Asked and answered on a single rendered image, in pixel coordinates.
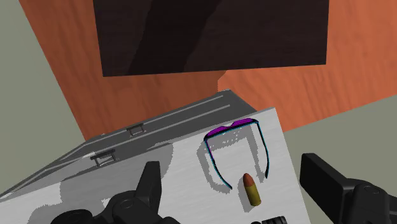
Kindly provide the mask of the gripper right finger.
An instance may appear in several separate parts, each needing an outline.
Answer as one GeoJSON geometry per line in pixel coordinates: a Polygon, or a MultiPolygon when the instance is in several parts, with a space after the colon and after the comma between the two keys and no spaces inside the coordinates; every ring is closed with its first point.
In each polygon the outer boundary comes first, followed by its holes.
{"type": "Polygon", "coordinates": [[[315,153],[302,155],[299,181],[333,224],[397,224],[397,197],[345,177],[315,153]]]}

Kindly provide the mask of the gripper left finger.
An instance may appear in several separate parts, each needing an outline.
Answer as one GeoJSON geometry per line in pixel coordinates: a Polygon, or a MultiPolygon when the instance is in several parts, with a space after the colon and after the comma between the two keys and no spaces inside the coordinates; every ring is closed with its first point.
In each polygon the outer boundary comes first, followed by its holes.
{"type": "Polygon", "coordinates": [[[66,211],[51,224],[180,224],[158,214],[162,195],[160,162],[149,161],[135,190],[111,197],[102,212],[94,216],[86,209],[66,211]]]}

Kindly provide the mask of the white chest of drawers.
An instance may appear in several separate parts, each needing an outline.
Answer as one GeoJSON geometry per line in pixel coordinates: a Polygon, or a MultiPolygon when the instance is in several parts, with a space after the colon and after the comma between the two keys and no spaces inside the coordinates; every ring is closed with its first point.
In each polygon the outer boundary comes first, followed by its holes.
{"type": "Polygon", "coordinates": [[[252,224],[277,216],[310,224],[276,110],[257,111],[229,90],[79,145],[0,194],[0,224],[51,224],[75,209],[96,216],[112,196],[137,188],[149,161],[160,162],[158,214],[180,224],[252,224]],[[216,174],[203,138],[243,118],[259,121],[270,169],[265,178],[267,158],[256,124],[209,139],[231,190],[216,174]],[[254,179],[259,206],[249,203],[245,173],[254,179]]]}

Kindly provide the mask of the orange and yellow bullet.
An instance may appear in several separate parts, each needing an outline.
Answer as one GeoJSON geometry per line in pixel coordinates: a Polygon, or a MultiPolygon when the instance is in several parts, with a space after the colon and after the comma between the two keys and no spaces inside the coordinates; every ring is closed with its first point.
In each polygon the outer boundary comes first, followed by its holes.
{"type": "Polygon", "coordinates": [[[261,198],[254,179],[250,174],[245,173],[242,180],[250,205],[259,206],[261,204],[261,198]]]}

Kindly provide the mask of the purple sunglasses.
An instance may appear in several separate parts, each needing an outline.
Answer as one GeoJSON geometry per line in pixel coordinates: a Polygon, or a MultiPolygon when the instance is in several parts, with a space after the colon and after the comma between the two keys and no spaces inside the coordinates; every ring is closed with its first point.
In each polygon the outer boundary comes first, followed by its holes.
{"type": "Polygon", "coordinates": [[[211,159],[211,162],[212,162],[212,165],[214,167],[214,170],[216,171],[216,174],[218,175],[220,180],[222,180],[222,182],[231,190],[233,189],[233,187],[231,186],[230,183],[228,183],[223,178],[223,176],[219,172],[219,169],[218,169],[218,167],[216,165],[216,161],[215,161],[215,159],[213,157],[213,154],[212,154],[212,151],[211,151],[211,147],[208,144],[208,140],[211,139],[211,138],[220,136],[220,135],[222,135],[222,134],[224,134],[226,132],[230,132],[232,130],[239,129],[239,128],[242,128],[242,127],[245,127],[245,126],[249,126],[249,125],[252,125],[252,124],[256,124],[256,126],[258,128],[258,132],[259,132],[260,137],[261,137],[261,141],[262,141],[264,149],[265,149],[266,158],[267,158],[267,167],[266,167],[266,170],[265,170],[265,178],[268,178],[269,169],[270,169],[270,157],[269,157],[269,153],[268,153],[267,144],[265,142],[265,139],[264,139],[261,127],[260,127],[260,123],[259,123],[258,120],[254,119],[254,118],[243,118],[241,120],[234,121],[229,126],[224,126],[224,125],[219,126],[219,127],[215,128],[215,129],[211,130],[210,132],[208,132],[203,138],[203,142],[205,143],[206,150],[207,150],[207,152],[209,154],[209,157],[211,159]]]}

